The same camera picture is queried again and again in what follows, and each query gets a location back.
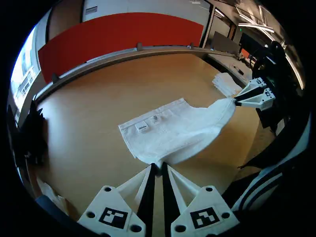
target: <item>ceiling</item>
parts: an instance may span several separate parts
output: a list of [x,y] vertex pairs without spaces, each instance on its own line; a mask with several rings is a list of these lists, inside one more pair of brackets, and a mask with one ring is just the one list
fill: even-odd
[[[286,53],[292,58],[295,66],[302,72],[302,64],[298,54],[291,42],[291,39],[286,34],[283,27],[275,19],[275,17],[257,0],[209,0],[211,4],[220,9],[230,20],[236,25],[238,23],[249,23],[247,20],[240,16],[240,13],[251,19],[257,24],[272,27],[274,33],[269,34],[274,40],[286,45]],[[255,28],[247,28],[261,38],[268,37],[261,31]]]

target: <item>office desk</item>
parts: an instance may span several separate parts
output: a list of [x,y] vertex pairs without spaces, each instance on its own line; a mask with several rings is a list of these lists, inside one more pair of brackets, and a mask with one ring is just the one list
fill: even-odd
[[[237,77],[244,85],[247,85],[248,82],[252,79],[252,70],[246,66],[241,61],[229,56],[224,55],[215,55],[208,54],[208,57],[212,58],[222,66],[224,66],[227,70],[229,70],[235,77]],[[241,71],[243,71],[244,75],[241,75],[238,72],[238,69],[234,68],[236,66]]]
[[[65,85],[39,104],[48,123],[48,155],[37,175],[81,215],[103,185],[118,186],[147,164],[134,159],[118,125],[184,98],[208,107],[224,96],[218,71],[192,54],[139,58],[108,66]],[[246,158],[258,127],[253,108],[238,107],[205,150],[174,166],[197,185],[222,193]],[[156,180],[154,234],[164,229],[162,179]]]

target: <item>red wall panel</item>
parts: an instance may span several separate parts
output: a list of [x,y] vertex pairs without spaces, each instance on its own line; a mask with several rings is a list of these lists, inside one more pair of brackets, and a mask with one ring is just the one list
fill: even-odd
[[38,51],[44,79],[51,82],[87,60],[115,51],[152,45],[199,45],[203,25],[157,13],[122,13],[78,24]]

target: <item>folded towel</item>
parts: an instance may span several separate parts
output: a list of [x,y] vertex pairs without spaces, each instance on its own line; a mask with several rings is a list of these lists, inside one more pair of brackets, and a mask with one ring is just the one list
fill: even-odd
[[161,167],[176,164],[208,146],[235,111],[234,99],[208,108],[191,107],[183,98],[119,125],[135,158]]
[[227,72],[216,74],[213,84],[227,98],[242,90]]

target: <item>building outside window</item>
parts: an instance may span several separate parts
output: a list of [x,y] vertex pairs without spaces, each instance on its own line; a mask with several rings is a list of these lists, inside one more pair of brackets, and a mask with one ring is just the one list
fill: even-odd
[[31,31],[17,57],[11,76],[10,89],[13,94],[14,102],[17,106],[17,116],[20,114],[25,97],[35,80],[36,74],[38,73],[34,70],[34,66],[31,61],[34,31],[35,27]]

